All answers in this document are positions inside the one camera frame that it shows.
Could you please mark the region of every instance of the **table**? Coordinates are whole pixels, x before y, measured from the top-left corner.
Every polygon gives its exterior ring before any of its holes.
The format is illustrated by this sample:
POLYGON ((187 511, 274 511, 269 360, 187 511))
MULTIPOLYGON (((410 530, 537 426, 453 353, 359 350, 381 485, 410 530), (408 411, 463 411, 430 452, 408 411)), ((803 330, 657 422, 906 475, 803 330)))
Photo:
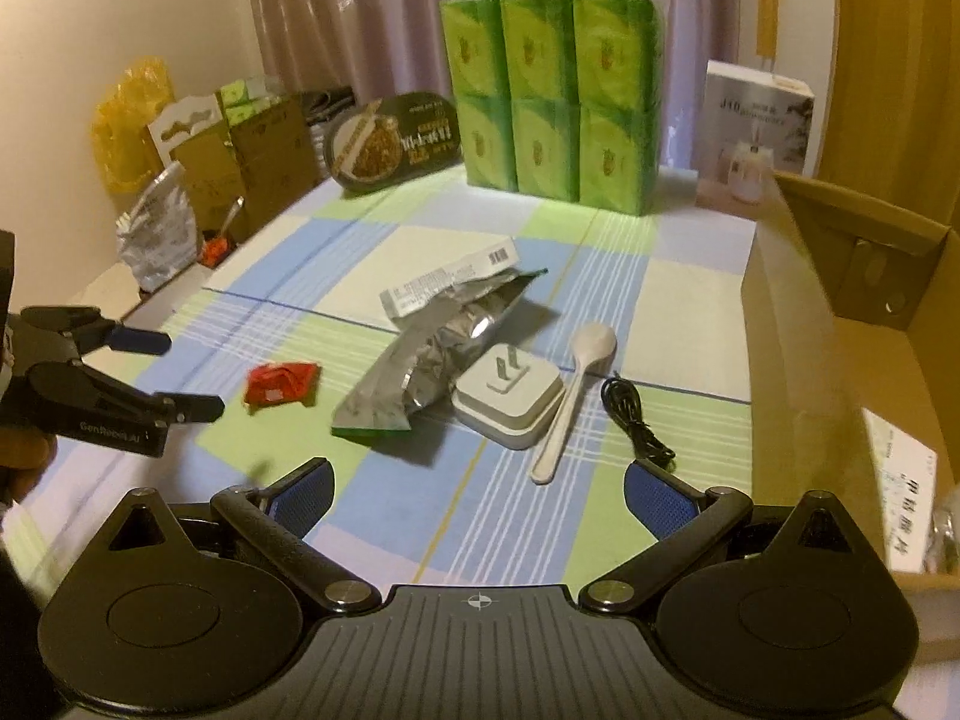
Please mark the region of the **table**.
POLYGON ((91 356, 146 391, 214 392, 227 410, 213 425, 171 431, 160 460, 62 440, 40 486, 5 520, 14 566, 49 594, 130 488, 156 487, 168 502, 206 500, 323 455, 337 496, 306 541, 382 592, 400 583, 562 581, 576 596, 653 541, 623 505, 632 453, 600 406, 598 378, 544 487, 527 477, 533 450, 483 439, 446 405, 414 418, 408 437, 372 449, 330 436, 330 413, 395 335, 381 290, 509 235, 521 266, 549 273, 501 338, 569 377, 572 332, 591 320, 611 324, 613 367, 640 384, 645 416, 676 450, 680 478, 750 493, 739 286, 754 225, 695 207, 694 188, 692 173, 665 170, 656 213, 626 218, 468 187, 462 167, 358 199, 326 182, 163 322, 174 338, 165 357, 91 356), (270 360, 323 366, 314 408, 246 413, 245 374, 270 360))

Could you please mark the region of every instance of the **silver snack bag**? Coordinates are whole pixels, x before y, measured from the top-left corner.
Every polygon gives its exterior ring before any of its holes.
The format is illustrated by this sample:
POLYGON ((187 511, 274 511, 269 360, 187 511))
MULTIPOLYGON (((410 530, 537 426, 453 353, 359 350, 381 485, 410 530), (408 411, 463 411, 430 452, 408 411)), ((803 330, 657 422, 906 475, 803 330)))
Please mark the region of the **silver snack bag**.
POLYGON ((197 222, 183 178, 184 166, 171 162, 116 222, 120 261, 148 293, 197 261, 197 222))
POLYGON ((408 431, 412 413, 449 394, 483 353, 526 288, 546 271, 507 269, 455 284, 419 311, 397 319, 400 336, 373 363, 333 413, 330 432, 375 437, 408 431))

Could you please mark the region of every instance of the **white product box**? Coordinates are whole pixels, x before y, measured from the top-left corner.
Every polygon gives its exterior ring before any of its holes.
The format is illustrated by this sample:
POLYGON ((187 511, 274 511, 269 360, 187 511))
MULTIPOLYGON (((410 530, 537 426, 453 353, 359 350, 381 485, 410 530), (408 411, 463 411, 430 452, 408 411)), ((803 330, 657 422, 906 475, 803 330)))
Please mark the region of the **white product box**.
POLYGON ((745 201, 765 167, 803 172, 813 92, 795 79, 710 61, 697 124, 700 178, 725 184, 745 201))

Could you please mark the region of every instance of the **yellow plastic bag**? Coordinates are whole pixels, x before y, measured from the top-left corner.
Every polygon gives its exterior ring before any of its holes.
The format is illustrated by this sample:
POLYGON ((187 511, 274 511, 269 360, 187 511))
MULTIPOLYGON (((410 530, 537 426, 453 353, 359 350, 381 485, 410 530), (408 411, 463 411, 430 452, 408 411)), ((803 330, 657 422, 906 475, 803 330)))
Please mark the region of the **yellow plastic bag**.
POLYGON ((128 68, 116 91, 97 106, 90 137, 93 158, 109 191, 140 191, 160 171, 146 125, 173 101, 166 64, 148 57, 128 68))

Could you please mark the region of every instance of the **white power adapter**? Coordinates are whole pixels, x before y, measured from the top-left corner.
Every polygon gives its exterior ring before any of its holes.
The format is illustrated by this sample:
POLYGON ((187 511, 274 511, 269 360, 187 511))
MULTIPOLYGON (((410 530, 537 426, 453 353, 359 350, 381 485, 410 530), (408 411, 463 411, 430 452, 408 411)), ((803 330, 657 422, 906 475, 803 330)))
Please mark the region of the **white power adapter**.
POLYGON ((553 362, 515 346, 492 346, 457 380, 453 409, 467 427, 510 449, 544 435, 563 399, 553 362))

